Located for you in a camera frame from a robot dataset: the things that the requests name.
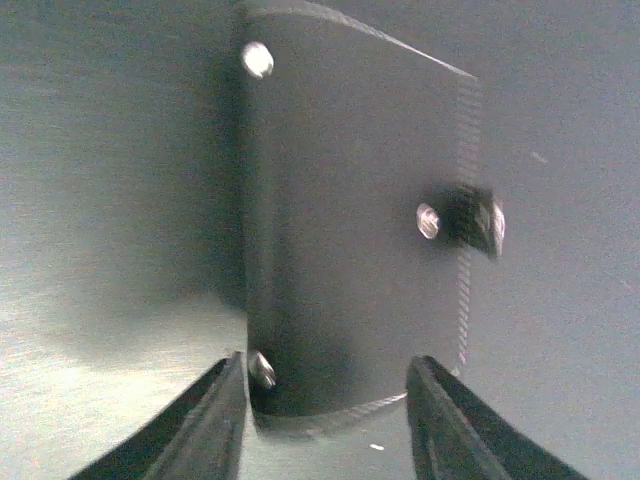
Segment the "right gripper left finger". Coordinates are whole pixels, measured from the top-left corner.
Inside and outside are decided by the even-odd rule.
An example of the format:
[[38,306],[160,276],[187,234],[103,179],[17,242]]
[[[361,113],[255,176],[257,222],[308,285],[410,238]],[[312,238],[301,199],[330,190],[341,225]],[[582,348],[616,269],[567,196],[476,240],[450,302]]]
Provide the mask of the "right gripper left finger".
[[172,403],[75,479],[238,477],[247,412],[242,354],[219,360]]

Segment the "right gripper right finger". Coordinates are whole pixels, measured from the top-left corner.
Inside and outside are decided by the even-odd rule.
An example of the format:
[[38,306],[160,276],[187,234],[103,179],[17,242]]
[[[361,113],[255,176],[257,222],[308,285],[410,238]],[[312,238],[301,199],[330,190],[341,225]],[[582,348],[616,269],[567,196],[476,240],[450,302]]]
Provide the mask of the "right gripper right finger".
[[418,479],[586,479],[430,356],[412,358],[406,390]]

